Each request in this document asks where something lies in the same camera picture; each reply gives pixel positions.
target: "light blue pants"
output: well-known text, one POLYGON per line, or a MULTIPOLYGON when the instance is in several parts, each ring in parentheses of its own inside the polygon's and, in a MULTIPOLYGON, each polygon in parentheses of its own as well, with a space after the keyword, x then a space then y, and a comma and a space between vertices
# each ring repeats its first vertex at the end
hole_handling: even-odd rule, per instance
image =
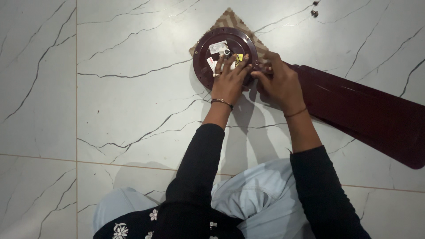
MULTIPOLYGON (((246 239, 314 238, 306 223, 289 159, 269 161, 214 185, 212 208, 244 219, 246 239)), ((93 230, 133 211, 157 204, 132 188, 116 188, 97 204, 93 230)))

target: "person's left hand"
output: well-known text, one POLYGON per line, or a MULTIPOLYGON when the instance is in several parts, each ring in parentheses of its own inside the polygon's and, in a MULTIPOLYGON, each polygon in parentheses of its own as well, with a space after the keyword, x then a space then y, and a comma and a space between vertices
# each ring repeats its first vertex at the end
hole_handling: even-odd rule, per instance
POLYGON ((215 66, 215 72, 220 73, 221 65, 224 62, 223 72, 214 79, 211 98, 225 100, 232 105, 236 104, 242 94, 242 83, 244 82, 245 76, 252 69, 251 64, 246 66, 248 59, 249 55, 246 54, 242 62, 240 62, 233 71, 230 71, 230 66, 236 60, 236 56, 231 56, 227 60, 220 57, 215 66))

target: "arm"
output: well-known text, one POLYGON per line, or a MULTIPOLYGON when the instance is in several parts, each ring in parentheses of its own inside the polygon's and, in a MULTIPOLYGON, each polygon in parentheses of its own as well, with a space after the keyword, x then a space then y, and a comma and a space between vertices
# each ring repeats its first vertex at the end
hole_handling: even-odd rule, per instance
POLYGON ((273 78, 252 72, 262 90, 276 101, 291 134, 291 165, 298 197, 316 238, 370 238, 362 228, 350 200, 344 194, 324 146, 305 109, 298 75, 276 53, 268 52, 273 78))
MULTIPOLYGON (((242 94, 242 82, 251 69, 246 66, 248 56, 232 71, 236 57, 217 63, 223 73, 214 80, 212 98, 235 104, 242 94)), ((224 129, 231 108, 214 102, 201 127, 198 128, 178 168, 176 178, 165 193, 166 200, 158 209, 155 238, 208 238, 211 190, 220 161, 224 129)))

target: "white marble floor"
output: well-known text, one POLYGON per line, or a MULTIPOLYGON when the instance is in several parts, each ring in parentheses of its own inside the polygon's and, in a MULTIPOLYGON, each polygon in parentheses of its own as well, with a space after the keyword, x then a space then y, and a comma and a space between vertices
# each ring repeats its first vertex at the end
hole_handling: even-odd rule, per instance
MULTIPOLYGON (((423 0, 312 2, 0 0, 0 238, 91 238, 116 187, 164 200, 209 109, 188 49, 227 7, 289 63, 425 105, 423 0)), ((423 238, 425 168, 314 124, 372 238, 423 238)), ((283 114, 247 92, 216 180, 287 148, 283 114)))

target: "person's right hand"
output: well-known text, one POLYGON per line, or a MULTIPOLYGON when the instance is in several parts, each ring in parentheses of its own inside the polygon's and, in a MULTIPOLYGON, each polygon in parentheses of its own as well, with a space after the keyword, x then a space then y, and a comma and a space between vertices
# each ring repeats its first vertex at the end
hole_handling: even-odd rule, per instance
POLYGON ((263 85, 285 115, 293 115, 305 109, 298 74, 291 70, 277 53, 268 51, 264 59, 271 61, 274 74, 270 79, 260 71, 253 71, 251 75, 260 80, 258 84, 263 85))

